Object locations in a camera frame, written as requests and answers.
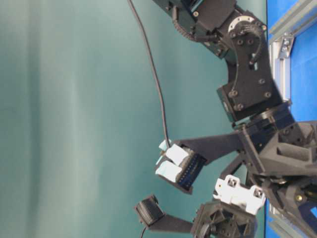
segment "metal bracket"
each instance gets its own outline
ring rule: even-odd
[[[299,0],[269,31],[273,78],[283,99],[291,98],[290,56],[295,38],[317,22],[317,1]]]
[[[278,41],[279,46],[279,59],[286,59],[291,56],[291,51],[293,48],[295,37],[285,33]]]

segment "white connector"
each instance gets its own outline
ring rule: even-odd
[[[169,149],[167,149],[166,141],[163,141],[159,148],[166,151],[165,156],[168,157],[170,161],[164,161],[155,171],[155,174],[161,175],[171,182],[176,182],[177,175],[182,171],[179,165],[183,160],[189,155],[185,150],[176,144],[173,144]],[[157,165],[160,163],[163,156],[157,161]]]
[[[232,175],[227,175],[225,180],[219,178],[215,190],[218,194],[213,195],[215,199],[237,205],[253,215],[265,204],[266,197],[260,187],[253,185],[250,189],[244,188],[240,179]]]

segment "teal backdrop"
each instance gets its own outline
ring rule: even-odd
[[[239,0],[266,22],[265,0]],[[228,133],[216,89],[227,69],[134,0],[166,100],[172,139]],[[192,220],[226,156],[185,195],[154,175],[163,140],[158,94],[125,0],[3,0],[0,8],[0,237],[137,238],[132,207],[155,193]],[[257,237],[263,237],[263,210]],[[154,234],[145,238],[180,238]]]

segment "black cable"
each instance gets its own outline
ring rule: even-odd
[[[145,232],[145,230],[146,230],[147,228],[146,227],[144,227],[144,229],[143,229],[143,231],[142,231],[142,233],[141,233],[141,236],[140,236],[140,238],[143,238],[143,235],[144,235],[144,232]]]
[[[131,8],[131,10],[132,10],[132,13],[133,13],[135,19],[136,19],[137,22],[138,22],[138,25],[139,25],[139,28],[140,28],[140,30],[141,30],[144,43],[145,43],[145,45],[146,45],[146,50],[147,50],[147,53],[148,53],[148,56],[149,56],[149,59],[150,59],[150,64],[151,64],[151,69],[152,69],[153,77],[154,77],[154,79],[155,79],[155,83],[156,83],[156,87],[157,87],[158,95],[159,95],[160,109],[161,109],[161,112],[162,112],[163,132],[164,132],[164,136],[165,136],[165,141],[166,141],[167,147],[170,148],[170,143],[169,143],[168,133],[167,133],[167,125],[166,125],[166,115],[165,115],[164,98],[163,98],[163,94],[162,94],[162,89],[161,89],[161,87],[160,87],[157,70],[156,70],[155,65],[154,65],[153,56],[152,56],[150,44],[149,44],[149,41],[148,41],[148,37],[147,37],[147,35],[146,35],[146,32],[145,32],[144,26],[143,26],[143,24],[142,24],[142,21],[141,21],[139,15],[138,15],[138,13],[137,13],[137,11],[136,11],[134,5],[133,5],[132,0],[127,0],[127,1],[128,1],[128,3],[129,3],[129,6],[130,6],[130,8]]]
[[[257,25],[247,25],[243,27],[244,33],[251,33],[255,35],[257,38],[259,38],[259,46],[257,48],[257,51],[255,52],[254,57],[250,60],[250,64],[255,64],[258,59],[260,58],[263,48],[264,48],[264,39],[263,39],[263,32],[262,29]]]
[[[173,7],[173,13],[172,13],[172,18],[173,18],[173,24],[175,26],[175,29],[182,34],[183,37],[187,38],[190,41],[194,42],[210,42],[216,39],[216,36],[194,36],[186,31],[184,27],[182,27],[178,23],[178,8],[177,6]]]

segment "bolt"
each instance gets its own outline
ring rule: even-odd
[[[264,79],[264,78],[260,78],[260,80],[259,80],[259,84],[260,84],[260,85],[265,84],[265,79]]]
[[[272,94],[271,94],[270,92],[266,92],[266,93],[264,93],[264,96],[265,96],[266,98],[270,98],[270,97],[272,96]]]
[[[239,46],[243,45],[243,40],[238,40],[237,44],[238,44]]]
[[[248,45],[252,45],[254,43],[254,41],[252,39],[248,40]]]
[[[244,105],[242,103],[234,106],[234,110],[236,111],[241,111],[243,108],[244,108]]]
[[[236,96],[238,96],[238,91],[233,90],[233,91],[230,91],[230,92],[229,92],[229,97],[230,97],[230,98],[234,98],[234,97],[236,97]]]
[[[232,32],[231,34],[230,34],[230,37],[231,38],[235,38],[237,35],[236,35],[236,33],[234,33],[234,32]]]
[[[283,51],[283,52],[287,52],[287,50],[288,50],[288,47],[287,47],[287,46],[283,46],[283,47],[282,47],[282,51]]]
[[[285,45],[285,46],[289,46],[290,43],[291,43],[291,42],[290,42],[289,40],[287,40],[287,39],[284,40],[284,45]]]
[[[302,195],[297,195],[295,198],[296,198],[296,201],[298,201],[298,202],[303,201]]]

